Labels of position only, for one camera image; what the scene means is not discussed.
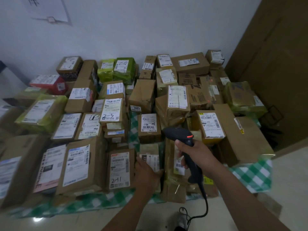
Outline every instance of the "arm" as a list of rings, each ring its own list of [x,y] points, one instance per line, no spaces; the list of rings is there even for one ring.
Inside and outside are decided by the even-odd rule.
[[[268,211],[246,187],[211,153],[200,141],[193,147],[176,140],[176,146],[190,155],[205,176],[214,180],[238,230],[290,231],[270,211]]]
[[[150,166],[137,157],[134,185],[136,191],[131,200],[116,214],[102,231],[135,231],[140,215],[159,184],[163,171],[154,173]]]

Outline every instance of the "hand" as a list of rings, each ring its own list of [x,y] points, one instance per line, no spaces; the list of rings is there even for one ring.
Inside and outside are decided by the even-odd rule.
[[[211,151],[208,149],[204,143],[198,140],[194,140],[195,145],[190,147],[179,140],[175,141],[175,145],[179,149],[178,158],[183,154],[182,152],[187,153],[191,159],[202,169],[202,172],[205,176],[213,178],[215,167],[220,164],[220,162],[213,156]],[[185,159],[181,160],[181,164],[188,169]]]
[[[161,169],[154,173],[152,168],[140,157],[136,157],[136,159],[134,179],[136,191],[143,191],[152,196],[159,185],[164,171]]]

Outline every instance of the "green checkered tablecloth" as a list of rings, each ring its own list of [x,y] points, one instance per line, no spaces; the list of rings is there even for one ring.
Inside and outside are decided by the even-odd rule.
[[[138,140],[137,114],[131,114],[131,129],[129,133],[129,147],[140,150]],[[163,159],[164,143],[159,143],[160,159]],[[252,193],[265,192],[271,188],[271,160],[260,160],[258,163],[246,167],[230,168],[230,171],[248,188]],[[80,213],[98,209],[109,209],[124,206],[133,196],[134,190],[123,190],[108,194],[93,193],[83,195],[82,200],[76,200],[69,204],[54,207],[53,199],[33,208],[19,207],[9,212],[9,215],[16,218],[25,217],[52,217],[54,215]],[[186,200],[201,198],[198,194],[186,196]],[[153,195],[149,203],[162,203],[159,195]]]

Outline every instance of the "white wall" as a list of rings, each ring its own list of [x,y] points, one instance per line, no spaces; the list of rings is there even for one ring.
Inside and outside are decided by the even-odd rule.
[[[31,19],[19,0],[1,0],[0,60],[33,78],[62,57],[83,59],[221,49],[228,62],[261,0],[64,0],[71,25]]]

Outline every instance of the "red package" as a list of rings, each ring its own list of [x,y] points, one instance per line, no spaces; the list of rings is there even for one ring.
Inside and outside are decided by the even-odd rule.
[[[64,95],[68,89],[63,78],[58,74],[55,75],[38,75],[29,85],[31,87],[46,88],[52,95]]]

